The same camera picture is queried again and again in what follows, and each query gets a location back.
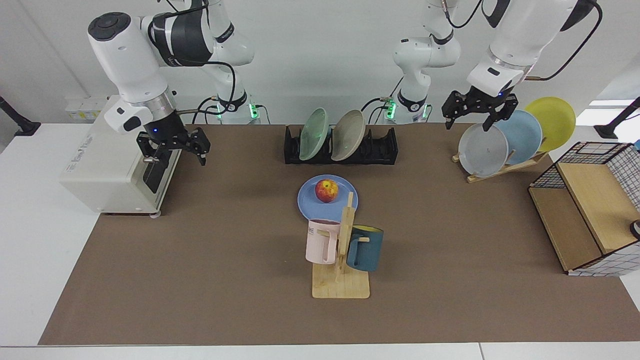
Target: wall outlet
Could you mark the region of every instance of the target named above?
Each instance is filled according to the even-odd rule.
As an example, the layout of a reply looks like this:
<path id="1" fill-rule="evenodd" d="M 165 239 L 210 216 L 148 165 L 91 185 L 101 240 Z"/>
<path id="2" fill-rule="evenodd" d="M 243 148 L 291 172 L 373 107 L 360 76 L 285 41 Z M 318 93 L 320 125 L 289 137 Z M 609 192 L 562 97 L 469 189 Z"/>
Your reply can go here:
<path id="1" fill-rule="evenodd" d="M 69 99 L 65 111 L 69 118 L 78 122 L 93 122 L 107 105 L 106 97 L 89 97 L 87 99 Z"/>
<path id="2" fill-rule="evenodd" d="M 73 121 L 81 121 L 84 120 L 82 116 L 80 116 L 80 106 L 82 106 L 82 100 L 69 100 L 65 111 L 69 115 L 69 118 Z"/>

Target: red apple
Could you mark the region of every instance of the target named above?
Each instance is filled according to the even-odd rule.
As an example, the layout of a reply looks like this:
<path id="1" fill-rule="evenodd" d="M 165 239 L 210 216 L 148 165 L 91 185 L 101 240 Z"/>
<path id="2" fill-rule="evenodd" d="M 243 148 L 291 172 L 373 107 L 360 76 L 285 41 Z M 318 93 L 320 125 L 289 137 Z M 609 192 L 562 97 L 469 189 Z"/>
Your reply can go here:
<path id="1" fill-rule="evenodd" d="M 316 196 L 318 200 L 329 203 L 338 197 L 338 184 L 331 179 L 323 179 L 316 184 Z"/>

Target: wooden mug stand base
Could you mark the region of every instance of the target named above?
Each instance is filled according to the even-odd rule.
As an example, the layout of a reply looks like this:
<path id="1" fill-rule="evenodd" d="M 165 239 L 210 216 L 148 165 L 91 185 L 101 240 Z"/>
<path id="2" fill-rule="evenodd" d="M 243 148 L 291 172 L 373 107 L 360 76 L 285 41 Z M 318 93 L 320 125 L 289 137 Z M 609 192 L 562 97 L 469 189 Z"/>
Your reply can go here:
<path id="1" fill-rule="evenodd" d="M 347 206 L 342 210 L 335 263 L 314 264 L 313 267 L 311 294 L 315 299 L 367 299 L 371 295 L 369 273 L 351 268 L 346 262 L 355 213 L 353 193 L 349 193 Z"/>

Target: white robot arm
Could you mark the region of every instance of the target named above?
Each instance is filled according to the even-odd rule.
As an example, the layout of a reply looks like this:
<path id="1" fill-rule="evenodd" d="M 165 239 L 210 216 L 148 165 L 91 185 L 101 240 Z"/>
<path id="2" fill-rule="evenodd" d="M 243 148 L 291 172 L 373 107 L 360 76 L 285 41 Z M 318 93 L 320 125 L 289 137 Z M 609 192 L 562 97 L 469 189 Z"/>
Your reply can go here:
<path id="1" fill-rule="evenodd" d="M 173 149 L 198 155 L 205 164 L 210 143 L 200 129 L 189 133 L 176 112 L 157 58 L 173 67 L 204 67 L 215 79 L 221 111 L 246 119 L 248 94 L 233 66 L 253 60 L 253 48 L 235 32 L 222 0 L 185 0 L 186 9 L 144 18 L 125 13 L 97 17 L 88 28 L 89 41 L 102 68 L 118 87 L 120 100 L 105 112 L 107 123 L 120 133 L 144 127 L 138 145 L 147 158 L 166 159 Z"/>
<path id="2" fill-rule="evenodd" d="M 560 31 L 582 20 L 593 8 L 583 6 L 594 0 L 498 0 L 497 33 L 483 59 L 469 74 L 467 94 L 453 91 L 442 106 L 447 129 L 460 116 L 487 113 L 483 124 L 488 131 L 493 123 L 507 120 L 518 106 L 511 91 L 536 64 L 542 50 Z"/>
<path id="3" fill-rule="evenodd" d="M 251 63 L 253 46 L 237 33 L 222 0 L 184 0 L 184 5 L 182 12 L 145 17 L 142 30 L 165 64 L 202 67 L 212 76 L 223 122 L 247 124 L 255 114 L 232 67 Z"/>
<path id="4" fill-rule="evenodd" d="M 91 22 L 88 35 L 120 94 L 120 100 L 105 112 L 106 122 L 119 133 L 144 127 L 146 132 L 137 141 L 146 158 L 166 163 L 171 150 L 183 149 L 196 154 L 205 165 L 211 144 L 202 129 L 188 132 L 184 128 L 153 50 L 140 32 L 140 19 L 106 13 Z"/>
<path id="5" fill-rule="evenodd" d="M 453 13 L 458 0 L 449 1 L 449 13 Z M 427 0 L 424 7 L 423 27 L 428 37 L 405 38 L 394 50 L 394 61 L 402 69 L 404 78 L 400 90 L 394 96 L 397 104 L 395 122 L 420 120 L 425 107 L 431 77 L 426 68 L 448 67 L 460 58 L 460 43 L 453 36 L 453 27 L 444 17 L 440 0 Z"/>
<path id="6" fill-rule="evenodd" d="M 508 119 L 518 105 L 513 87 L 527 77 L 545 46 L 560 31 L 582 20 L 594 4 L 595 0 L 497 0 L 493 13 L 486 16 L 497 34 L 467 78 L 471 89 L 467 94 L 453 91 L 442 106 L 447 129 L 458 117 L 472 112 L 489 115 L 485 131 L 494 122 Z M 426 69 L 458 61 L 461 49 L 453 31 L 464 25 L 452 25 L 457 5 L 458 0 L 426 0 L 423 26 L 429 37 L 402 39 L 396 47 L 394 61 L 404 78 L 394 97 L 394 122 L 421 120 L 431 85 Z M 478 1 L 471 17 L 482 5 Z"/>

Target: beige plate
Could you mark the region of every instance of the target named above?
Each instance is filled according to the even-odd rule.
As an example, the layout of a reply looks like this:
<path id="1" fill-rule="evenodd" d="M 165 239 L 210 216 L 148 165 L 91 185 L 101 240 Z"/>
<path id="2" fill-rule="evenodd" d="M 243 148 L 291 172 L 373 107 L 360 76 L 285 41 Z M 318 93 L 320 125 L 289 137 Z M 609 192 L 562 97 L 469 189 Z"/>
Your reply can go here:
<path id="1" fill-rule="evenodd" d="M 360 146 L 364 137 L 365 122 L 360 110 L 346 113 L 333 129 L 331 159 L 342 161 L 350 157 Z"/>

